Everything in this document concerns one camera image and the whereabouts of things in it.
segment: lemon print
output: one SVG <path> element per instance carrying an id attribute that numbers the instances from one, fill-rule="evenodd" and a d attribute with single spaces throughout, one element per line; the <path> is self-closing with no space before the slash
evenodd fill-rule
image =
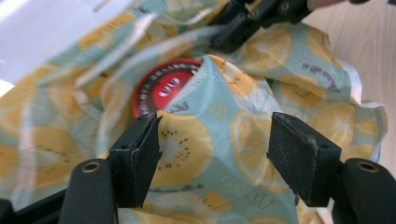
<path id="1" fill-rule="evenodd" d="M 292 85 L 289 83 L 279 83 L 280 91 L 283 96 L 290 102 L 299 105 L 300 107 L 309 110 L 317 105 L 322 99 L 299 86 Z"/>
<path id="2" fill-rule="evenodd" d="M 313 92 L 316 96 L 326 99 L 326 90 L 318 85 L 318 82 L 313 77 L 303 77 L 293 74 L 282 76 L 278 79 L 281 82 L 296 85 L 304 90 Z"/>
<path id="3" fill-rule="evenodd" d="M 258 82 L 248 74 L 242 72 L 238 67 L 219 57 L 213 55 L 210 57 L 223 74 L 227 86 L 233 93 L 240 96 L 247 96 L 257 89 Z"/>
<path id="4" fill-rule="evenodd" d="M 143 50 L 167 37 L 173 37 L 175 35 L 177 35 L 176 26 L 162 24 L 160 21 L 154 21 L 141 39 L 134 45 L 134 48 Z"/>
<path id="5" fill-rule="evenodd" d="M 54 68 L 55 65 L 50 63 L 42 65 L 1 97 L 0 126 L 5 131 L 12 135 L 19 134 L 23 111 L 35 98 L 39 80 L 49 75 Z"/>
<path id="6" fill-rule="evenodd" d="M 121 79 L 115 80 L 108 86 L 105 85 L 101 90 L 101 102 L 106 109 L 105 114 L 103 115 L 103 120 L 111 123 L 107 124 L 106 127 L 109 127 L 110 125 L 117 128 L 117 130 L 114 131 L 120 132 L 114 135 L 122 134 L 133 119 L 132 110 L 128 106 L 125 106 L 124 108 L 120 107 L 123 105 L 123 102 L 131 102 L 131 97 L 132 95 L 126 94 L 126 90 Z"/>
<path id="7" fill-rule="evenodd" d="M 91 97 L 99 97 L 100 91 L 102 90 L 102 87 L 105 85 L 106 81 L 106 77 L 98 77 L 96 80 L 89 84 L 88 94 Z"/>
<path id="8" fill-rule="evenodd" d="M 125 93 L 124 84 L 121 79 L 114 80 L 104 86 L 101 92 L 101 100 L 104 107 L 117 106 L 121 103 L 122 95 Z"/>
<path id="9" fill-rule="evenodd" d="M 306 41 L 308 42 L 308 46 L 312 52 L 314 52 L 314 54 L 321 60 L 331 63 L 337 68 L 343 68 L 343 66 L 334 59 L 330 52 L 330 41 L 327 34 L 311 27 L 307 32 Z"/>
<path id="10" fill-rule="evenodd" d="M 289 192 L 289 186 L 266 159 L 271 131 L 271 115 L 240 112 L 232 123 L 233 156 L 241 174 L 255 186 L 274 192 Z"/>
<path id="11" fill-rule="evenodd" d="M 130 21 L 133 21 L 135 18 L 134 15 L 124 12 L 115 18 L 112 21 L 109 21 L 103 24 L 101 27 L 96 29 L 95 31 L 85 35 L 78 41 L 78 46 L 80 49 L 85 50 L 92 45 L 98 45 L 101 47 L 106 46 L 108 41 L 110 40 L 108 35 L 115 32 L 115 30 L 124 26 Z"/>
<path id="12" fill-rule="evenodd" d="M 167 62 L 180 57 L 180 55 L 184 54 L 195 46 L 196 40 L 194 39 L 184 39 L 181 43 L 176 41 L 167 41 L 166 43 L 159 46 L 159 61 Z"/>
<path id="13" fill-rule="evenodd" d="M 85 112 L 79 107 L 74 96 L 74 79 L 90 68 L 89 65 L 82 67 L 70 67 L 64 69 L 59 77 L 69 74 L 68 77 L 50 83 L 47 87 L 49 101 L 55 110 L 68 121 L 75 121 L 86 116 Z"/>
<path id="14" fill-rule="evenodd" d="M 252 71 L 266 72 L 278 68 L 289 59 L 292 49 L 290 31 L 281 27 L 261 29 L 241 48 L 244 66 Z"/>
<path id="15" fill-rule="evenodd" d="M 151 182 L 153 187 L 185 184 L 200 175 L 212 159 L 212 140 L 204 125 L 192 116 L 160 111 L 160 150 L 163 156 Z"/>
<path id="16" fill-rule="evenodd" d="M 369 136 L 378 136 L 378 124 L 376 120 L 366 120 L 356 123 L 355 127 L 361 132 Z"/>
<path id="17" fill-rule="evenodd" d="M 85 160 L 78 150 L 78 145 L 64 130 L 40 127 L 33 129 L 32 134 L 38 159 L 38 188 L 65 181 L 74 167 Z"/>
<path id="18" fill-rule="evenodd" d="M 280 217 L 257 216 L 251 219 L 250 224 L 289 224 Z"/>
<path id="19" fill-rule="evenodd" d="M 165 4 L 168 15 L 179 21 L 189 20 L 199 10 L 204 9 L 204 4 L 196 0 L 167 0 Z"/>
<path id="20" fill-rule="evenodd" d="M 227 203 L 224 198 L 219 195 L 216 191 L 211 190 L 204 198 L 203 203 L 211 210 L 215 212 L 228 212 L 232 209 L 230 203 Z"/>
<path id="21" fill-rule="evenodd" d="M 142 224 L 207 224 L 208 222 L 203 218 L 190 214 L 171 214 L 166 217 L 155 216 L 152 214 L 135 211 L 139 221 Z"/>
<path id="22" fill-rule="evenodd" d="M 0 178 L 9 174 L 17 165 L 18 151 L 13 147 L 0 145 Z"/>
<path id="23" fill-rule="evenodd" d="M 353 138 L 355 109 L 352 105 L 333 103 L 316 112 L 309 125 L 345 149 Z"/>
<path id="24" fill-rule="evenodd" d="M 346 161 L 350 158 L 363 158 L 369 160 L 375 151 L 375 146 L 372 145 L 351 145 L 341 153 L 341 161 Z"/>

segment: kiwi slice pattern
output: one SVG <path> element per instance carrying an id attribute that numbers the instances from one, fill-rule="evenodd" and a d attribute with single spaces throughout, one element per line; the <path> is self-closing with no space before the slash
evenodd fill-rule
<path id="1" fill-rule="evenodd" d="M 344 161 L 375 155 L 384 106 L 361 101 L 356 74 L 334 59 L 328 36 L 304 24 L 260 29 L 229 55 L 208 48 L 220 29 L 207 25 L 226 2 L 135 1 L 15 83 L 0 97 L 0 196 L 22 207 L 66 188 L 78 163 L 105 158 L 130 125 L 144 75 L 193 58 L 201 67 L 158 111 L 163 156 L 144 206 L 119 209 L 120 222 L 319 220 L 294 206 L 266 158 L 272 113 L 310 124 Z"/>
<path id="2" fill-rule="evenodd" d="M 152 187 L 186 184 L 199 176 L 213 156 L 212 140 L 200 120 L 160 111 L 160 159 Z"/>

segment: logo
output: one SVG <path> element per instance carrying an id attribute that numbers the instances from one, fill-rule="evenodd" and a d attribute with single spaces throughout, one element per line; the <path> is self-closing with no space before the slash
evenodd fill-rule
<path id="1" fill-rule="evenodd" d="M 134 91 L 134 116 L 164 109 L 201 66 L 193 59 L 176 59 L 149 71 Z"/>

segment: kiwi print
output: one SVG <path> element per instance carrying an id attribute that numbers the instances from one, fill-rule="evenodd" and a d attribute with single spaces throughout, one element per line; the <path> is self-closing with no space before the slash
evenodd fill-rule
<path id="1" fill-rule="evenodd" d="M 160 151 L 152 187 L 186 184 L 200 175 L 211 162 L 212 140 L 200 120 L 193 116 L 174 115 L 164 111 L 159 126 Z"/>
<path id="2" fill-rule="evenodd" d="M 248 96 L 258 88 L 259 83 L 235 65 L 216 56 L 210 57 L 223 74 L 225 83 L 233 93 Z"/>
<path id="3" fill-rule="evenodd" d="M 38 160 L 36 186 L 48 187 L 65 181 L 72 170 L 86 158 L 78 145 L 61 129 L 40 127 L 32 130 Z"/>

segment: wrinkled fabric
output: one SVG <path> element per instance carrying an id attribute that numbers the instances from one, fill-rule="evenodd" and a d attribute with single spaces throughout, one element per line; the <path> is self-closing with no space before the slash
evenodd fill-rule
<path id="1" fill-rule="evenodd" d="M 119 209 L 120 222 L 320 221 L 315 209 L 295 207 L 266 159 L 272 113 L 311 125 L 343 149 L 342 161 L 377 161 L 384 106 L 361 100 L 357 72 L 334 59 L 326 34 L 304 24 L 260 29 L 233 54 L 211 49 L 224 27 L 207 25 L 224 4 L 135 1 L 26 75 L 0 98 L 0 197 L 20 209 L 66 188 L 74 166 L 105 158 L 133 121 L 142 77 L 193 58 L 202 66 L 159 111 L 163 157 L 145 205 Z M 178 105 L 187 106 L 175 112 Z"/>

